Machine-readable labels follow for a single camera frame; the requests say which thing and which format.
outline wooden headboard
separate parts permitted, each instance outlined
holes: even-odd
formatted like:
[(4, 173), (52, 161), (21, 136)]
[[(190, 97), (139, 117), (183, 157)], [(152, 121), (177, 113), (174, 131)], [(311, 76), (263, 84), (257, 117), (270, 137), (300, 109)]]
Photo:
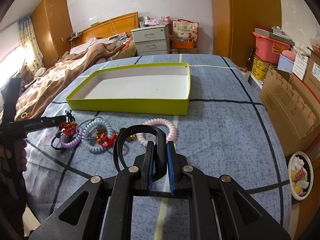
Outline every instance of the wooden headboard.
[(84, 44), (94, 37), (108, 38), (117, 33), (127, 33), (131, 35), (131, 30), (138, 27), (138, 12), (118, 16), (85, 29), (81, 37), (72, 41), (72, 47)]

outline coiled hair tie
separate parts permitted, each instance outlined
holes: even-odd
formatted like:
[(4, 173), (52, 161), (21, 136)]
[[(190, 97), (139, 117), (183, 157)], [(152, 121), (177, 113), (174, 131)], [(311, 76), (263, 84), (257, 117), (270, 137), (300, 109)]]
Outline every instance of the coiled hair tie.
[[(151, 119), (146, 121), (143, 124), (147, 125), (163, 125), (166, 126), (169, 129), (169, 134), (167, 135), (167, 142), (173, 141), (175, 137), (177, 136), (177, 128), (171, 123), (169, 120), (157, 118), (157, 119)], [(137, 133), (137, 139), (138, 141), (144, 146), (147, 147), (148, 141), (144, 138), (143, 133)]]
[(97, 130), (99, 128), (104, 128), (109, 138), (114, 137), (112, 127), (108, 122), (104, 121), (101, 117), (96, 117), (92, 119), (91, 122), (89, 122), (87, 126), (84, 128), (84, 131), (82, 133), (82, 143), (92, 153), (100, 153), (106, 150), (106, 147), (102, 147), (101, 145), (93, 146), (88, 142), (89, 134), (91, 134), (94, 130)]
[(68, 142), (69, 137), (66, 134), (62, 134), (62, 136), (60, 138), (60, 145), (62, 148), (72, 149), (77, 144), (80, 143), (80, 141), (82, 139), (83, 128), (78, 126), (76, 131), (77, 131), (76, 137), (74, 139), (72, 139), (72, 141), (70, 141), (70, 142)]

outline blue gripper pad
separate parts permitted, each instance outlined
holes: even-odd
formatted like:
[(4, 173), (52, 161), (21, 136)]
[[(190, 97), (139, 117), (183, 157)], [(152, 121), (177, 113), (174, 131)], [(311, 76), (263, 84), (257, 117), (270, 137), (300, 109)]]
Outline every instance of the blue gripper pad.
[(151, 196), (151, 190), (152, 190), (152, 177), (153, 177), (153, 166), (154, 166), (153, 149), (154, 149), (154, 144), (151, 149), (149, 169), (148, 169), (148, 195), (149, 196)]
[(167, 144), (167, 159), (168, 159), (168, 176), (171, 195), (174, 195), (174, 172), (172, 166), (170, 147)]

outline white drawer cabinet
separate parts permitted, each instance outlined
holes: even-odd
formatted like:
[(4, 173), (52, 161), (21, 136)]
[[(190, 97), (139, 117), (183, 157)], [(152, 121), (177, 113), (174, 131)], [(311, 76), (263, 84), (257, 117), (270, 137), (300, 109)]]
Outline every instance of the white drawer cabinet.
[(169, 54), (169, 25), (155, 25), (132, 30), (137, 55)]

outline open cardboard box lid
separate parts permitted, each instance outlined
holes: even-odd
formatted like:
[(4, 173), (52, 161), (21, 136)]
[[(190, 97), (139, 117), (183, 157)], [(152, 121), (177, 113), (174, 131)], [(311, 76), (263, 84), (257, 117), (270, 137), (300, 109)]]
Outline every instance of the open cardboard box lid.
[(260, 100), (286, 156), (304, 151), (320, 133), (319, 103), (295, 75), (270, 69)]
[(187, 115), (188, 63), (162, 62), (97, 70), (66, 100), (72, 110)]

